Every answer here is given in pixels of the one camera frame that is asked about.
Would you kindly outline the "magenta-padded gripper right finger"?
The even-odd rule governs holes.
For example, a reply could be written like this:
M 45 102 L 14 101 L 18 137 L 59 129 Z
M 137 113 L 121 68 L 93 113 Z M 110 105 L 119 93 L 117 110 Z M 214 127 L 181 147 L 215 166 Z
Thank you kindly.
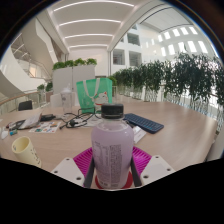
M 175 170 L 160 156 L 151 156 L 140 148 L 133 147 L 131 172 L 135 187 L 148 185 Z

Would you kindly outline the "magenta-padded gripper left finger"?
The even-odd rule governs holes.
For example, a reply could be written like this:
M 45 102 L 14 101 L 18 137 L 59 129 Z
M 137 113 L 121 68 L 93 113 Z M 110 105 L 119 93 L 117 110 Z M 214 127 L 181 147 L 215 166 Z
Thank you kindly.
M 51 173 L 81 187 L 90 188 L 94 174 L 92 148 L 74 158 L 64 158 Z

